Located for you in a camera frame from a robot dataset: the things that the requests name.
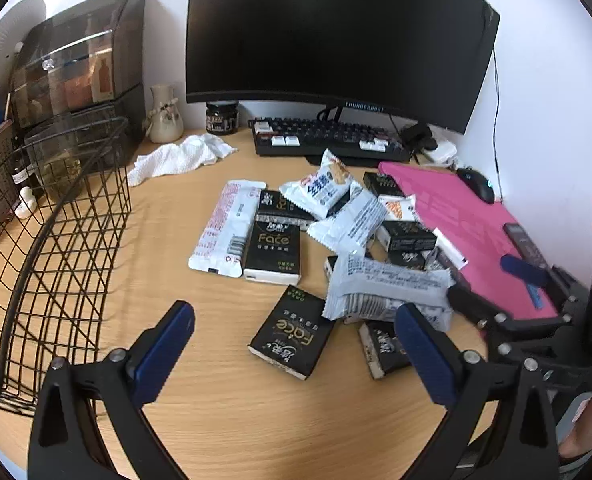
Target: computer monitor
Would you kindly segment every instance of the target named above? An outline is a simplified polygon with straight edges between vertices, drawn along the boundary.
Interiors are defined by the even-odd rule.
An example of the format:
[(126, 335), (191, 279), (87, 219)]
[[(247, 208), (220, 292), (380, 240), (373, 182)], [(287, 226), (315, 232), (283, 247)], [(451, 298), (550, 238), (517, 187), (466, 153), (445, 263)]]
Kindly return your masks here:
[(499, 18), (485, 0), (189, 0), (187, 102), (320, 103), (464, 133)]

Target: crumpled paper towel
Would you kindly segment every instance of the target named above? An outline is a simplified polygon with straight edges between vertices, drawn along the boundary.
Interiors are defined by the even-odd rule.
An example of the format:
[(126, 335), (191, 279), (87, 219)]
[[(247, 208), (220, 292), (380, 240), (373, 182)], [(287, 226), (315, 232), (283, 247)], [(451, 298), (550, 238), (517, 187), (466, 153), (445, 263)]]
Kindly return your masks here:
[(180, 144), (163, 144), (149, 155), (139, 155), (127, 184), (134, 187), (153, 176), (187, 173), (237, 151), (215, 135), (192, 135)]

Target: pink mat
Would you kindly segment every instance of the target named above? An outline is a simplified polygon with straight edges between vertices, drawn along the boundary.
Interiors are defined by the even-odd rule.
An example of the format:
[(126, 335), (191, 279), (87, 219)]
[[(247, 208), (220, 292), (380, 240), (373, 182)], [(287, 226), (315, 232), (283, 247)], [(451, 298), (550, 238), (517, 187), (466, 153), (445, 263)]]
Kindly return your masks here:
[(543, 291), (539, 291), (543, 308), (537, 310), (524, 282), (501, 269), (501, 256), (519, 256), (503, 231), (505, 223), (516, 220), (501, 203), (484, 203), (452, 173), (395, 162), (382, 162), (378, 169), (394, 177), (406, 194), (415, 194), (416, 210), (426, 227), (438, 227), (468, 259), (461, 272), (474, 292), (516, 319), (558, 314)]

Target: fan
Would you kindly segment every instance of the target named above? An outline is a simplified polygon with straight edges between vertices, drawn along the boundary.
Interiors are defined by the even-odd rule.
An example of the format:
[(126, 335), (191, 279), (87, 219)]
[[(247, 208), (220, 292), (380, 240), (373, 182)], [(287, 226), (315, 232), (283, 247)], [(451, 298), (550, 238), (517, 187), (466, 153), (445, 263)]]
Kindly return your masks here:
[(46, 17), (43, 0), (21, 0), (0, 19), (0, 96), (9, 91), (9, 77), (23, 41)]

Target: black mouse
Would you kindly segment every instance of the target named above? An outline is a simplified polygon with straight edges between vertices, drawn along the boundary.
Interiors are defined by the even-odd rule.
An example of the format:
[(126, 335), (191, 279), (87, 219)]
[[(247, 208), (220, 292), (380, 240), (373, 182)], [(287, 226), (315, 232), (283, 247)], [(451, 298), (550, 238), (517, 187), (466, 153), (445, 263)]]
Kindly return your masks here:
[(456, 174), (479, 199), (488, 204), (494, 203), (494, 188), (485, 175), (472, 168), (458, 168)]

